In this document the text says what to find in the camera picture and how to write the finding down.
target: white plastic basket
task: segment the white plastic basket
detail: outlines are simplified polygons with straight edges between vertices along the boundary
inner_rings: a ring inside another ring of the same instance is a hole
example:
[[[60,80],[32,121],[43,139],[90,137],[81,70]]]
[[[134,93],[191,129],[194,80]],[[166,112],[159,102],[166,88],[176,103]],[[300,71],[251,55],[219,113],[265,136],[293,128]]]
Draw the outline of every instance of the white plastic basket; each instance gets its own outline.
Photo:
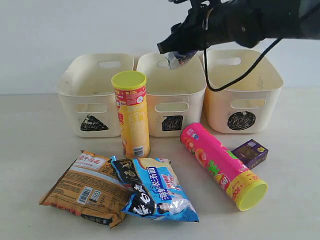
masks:
[[[149,53],[139,59],[137,71],[147,76],[151,136],[178,137],[187,125],[200,121],[206,79],[198,57],[186,66],[170,70],[164,55]]]
[[[134,57],[124,53],[87,54],[71,63],[56,91],[75,135],[83,138],[120,135],[111,78],[133,67]]]
[[[259,57],[254,50],[213,50],[208,52],[208,76],[215,88],[237,79]],[[220,92],[205,94],[209,125],[226,134],[263,131],[270,120],[283,80],[264,58],[243,80]]]

